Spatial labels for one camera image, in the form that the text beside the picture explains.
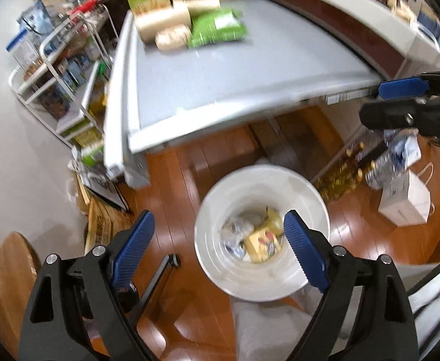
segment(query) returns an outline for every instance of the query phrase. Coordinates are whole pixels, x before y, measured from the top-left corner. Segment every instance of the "black metal rod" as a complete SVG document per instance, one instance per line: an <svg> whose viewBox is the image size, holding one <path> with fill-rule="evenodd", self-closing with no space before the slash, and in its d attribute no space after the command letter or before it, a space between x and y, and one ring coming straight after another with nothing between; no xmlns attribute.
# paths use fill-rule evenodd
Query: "black metal rod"
<svg viewBox="0 0 440 361"><path fill-rule="evenodd" d="M178 255L176 254L165 255L161 260L158 269L156 269L155 275L149 282L145 292L141 296L140 301L138 302L138 304L136 304L133 307L133 309L129 314L128 321L133 328L135 328L136 325L138 324L141 315L146 309L146 305L148 305L156 287L158 286L158 283L160 282L161 277L163 276L163 273L165 272L168 266L179 267Z"/></svg>

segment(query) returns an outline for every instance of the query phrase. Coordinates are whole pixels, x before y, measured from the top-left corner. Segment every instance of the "paper bag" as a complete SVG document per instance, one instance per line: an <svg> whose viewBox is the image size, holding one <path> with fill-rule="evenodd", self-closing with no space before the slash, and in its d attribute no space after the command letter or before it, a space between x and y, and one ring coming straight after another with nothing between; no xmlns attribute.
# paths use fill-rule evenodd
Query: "paper bag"
<svg viewBox="0 0 440 361"><path fill-rule="evenodd" d="M379 213L398 227L425 224L429 211L429 189L410 170L400 174L382 191Z"/></svg>

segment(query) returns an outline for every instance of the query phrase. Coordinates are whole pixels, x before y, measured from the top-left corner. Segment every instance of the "wooden floor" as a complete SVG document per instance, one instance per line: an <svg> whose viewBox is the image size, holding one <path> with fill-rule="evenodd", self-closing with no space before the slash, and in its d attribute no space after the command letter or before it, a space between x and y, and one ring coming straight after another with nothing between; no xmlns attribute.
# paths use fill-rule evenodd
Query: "wooden floor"
<svg viewBox="0 0 440 361"><path fill-rule="evenodd" d="M285 140L296 142L292 153L297 162L287 156L292 168L311 176L342 143L319 133L325 129L316 129L312 124L312 118L317 117L303 114L301 118L303 126L307 126L303 127L301 137L288 131L285 118L277 121L282 125ZM202 272L194 251L193 227L201 200L216 181L253 164L266 152L269 156L278 152L275 143L266 148L260 146L265 137L259 135L265 134L269 135L266 125L259 123L149 156L151 186L140 191L120 186L136 214L148 209L156 220L155 237L134 278L139 292L144 290L164 255L176 252L182 259L182 268L171 270L167 280L160 284L137 327L140 336L162 360L235 360L229 298ZM328 206L332 244L340 243L354 255L366 258L389 253L400 263L425 263L435 255L440 239L440 151L423 141L422 152L422 160L414 166L417 172L427 162L435 163L429 189L436 211L429 224L396 228L377 213L380 192L361 186ZM305 157L311 161L298 161ZM308 169L315 161L314 169Z"/></svg>

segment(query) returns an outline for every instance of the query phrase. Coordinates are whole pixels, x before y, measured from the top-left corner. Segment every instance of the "blue package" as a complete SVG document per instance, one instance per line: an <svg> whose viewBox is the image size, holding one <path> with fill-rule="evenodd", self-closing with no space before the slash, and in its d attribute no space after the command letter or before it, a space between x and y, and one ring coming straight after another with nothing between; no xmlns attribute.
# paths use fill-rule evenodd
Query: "blue package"
<svg viewBox="0 0 440 361"><path fill-rule="evenodd" d="M67 71L77 86L86 84L87 80L76 60L68 60Z"/></svg>
<svg viewBox="0 0 440 361"><path fill-rule="evenodd" d="M88 68L91 66L91 62L89 61L89 58L86 57L84 54L80 54L76 56L75 58L76 62L78 62L79 67L83 72L87 71Z"/></svg>
<svg viewBox="0 0 440 361"><path fill-rule="evenodd" d="M69 76L69 74L67 74L67 72L65 72L64 74L62 74L61 78L67 84L67 86L70 88L72 93L75 93L76 92L76 84L72 80L71 76ZM56 92L64 100L72 101L71 97L67 94L66 90L59 83L56 83Z"/></svg>
<svg viewBox="0 0 440 361"><path fill-rule="evenodd" d="M34 44L39 49L43 40L52 33L54 27L51 23L51 17L46 10L46 7L42 0L36 0L34 4L21 13L19 19L17 19L20 29L27 29L35 36ZM46 47L45 53L49 54L53 50L56 50L60 40L56 37Z"/></svg>

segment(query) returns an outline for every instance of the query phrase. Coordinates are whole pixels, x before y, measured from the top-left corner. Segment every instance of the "plastic bag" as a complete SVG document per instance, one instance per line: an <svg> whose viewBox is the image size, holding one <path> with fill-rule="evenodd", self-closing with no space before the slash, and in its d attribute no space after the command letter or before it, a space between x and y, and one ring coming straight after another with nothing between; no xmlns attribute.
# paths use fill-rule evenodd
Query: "plastic bag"
<svg viewBox="0 0 440 361"><path fill-rule="evenodd" d="M188 47L196 48L208 43L241 39L246 36L245 25L239 20L241 12L221 8L205 13L193 20L192 37Z"/></svg>
<svg viewBox="0 0 440 361"><path fill-rule="evenodd" d="M220 230L220 238L225 248L239 259L243 259L246 250L242 241L254 230L253 224L240 217L234 217Z"/></svg>
<svg viewBox="0 0 440 361"><path fill-rule="evenodd" d="M17 19L21 30L26 28L34 34L34 45L39 50L41 43L54 30L51 23L51 17L44 6L42 0L36 0L34 4L21 13L21 17ZM45 53L49 54L58 46L57 38L45 47Z"/></svg>

